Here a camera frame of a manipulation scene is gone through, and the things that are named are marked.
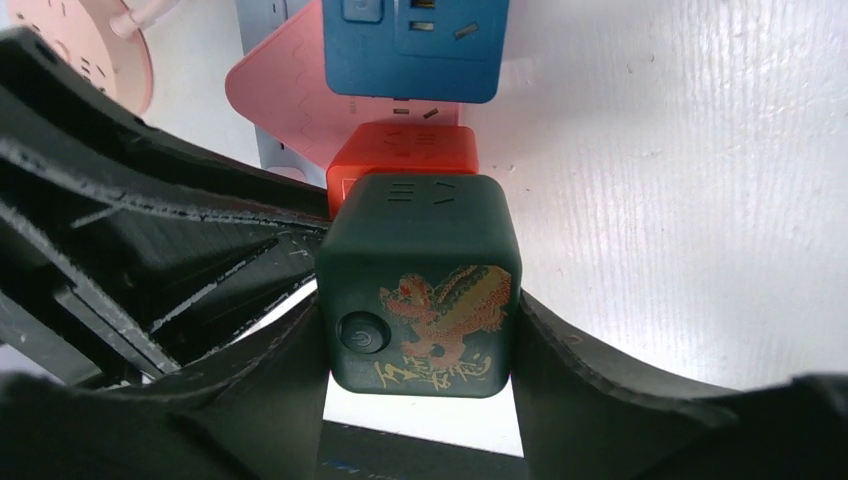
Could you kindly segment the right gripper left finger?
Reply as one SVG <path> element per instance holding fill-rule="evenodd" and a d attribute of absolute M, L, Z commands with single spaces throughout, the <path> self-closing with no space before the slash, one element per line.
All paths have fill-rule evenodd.
<path fill-rule="evenodd" d="M 147 125 L 1 33 L 5 479 L 311 479 L 328 357 L 322 189 Z"/>

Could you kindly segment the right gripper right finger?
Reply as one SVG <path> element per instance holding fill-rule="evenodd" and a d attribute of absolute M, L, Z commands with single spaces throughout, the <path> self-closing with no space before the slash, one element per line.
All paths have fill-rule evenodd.
<path fill-rule="evenodd" d="M 524 295 L 512 388 L 534 479 L 847 475 L 843 374 L 727 389 L 642 362 Z"/>

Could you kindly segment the dark green cube socket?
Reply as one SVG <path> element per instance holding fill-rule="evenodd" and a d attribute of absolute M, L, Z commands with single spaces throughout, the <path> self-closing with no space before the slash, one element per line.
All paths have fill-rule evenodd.
<path fill-rule="evenodd" d="M 522 261 L 480 174 L 368 174 L 317 255 L 331 371 L 361 394 L 487 398 L 511 370 Z"/>

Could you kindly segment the round pink socket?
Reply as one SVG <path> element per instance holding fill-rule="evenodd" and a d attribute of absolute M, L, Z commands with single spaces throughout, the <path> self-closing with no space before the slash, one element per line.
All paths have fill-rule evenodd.
<path fill-rule="evenodd" d="M 27 26 L 59 58 L 104 95 L 133 114 L 144 114 L 153 94 L 154 78 L 144 36 L 124 39 L 110 20 L 129 12 L 122 0 L 10 0 L 8 18 Z"/>

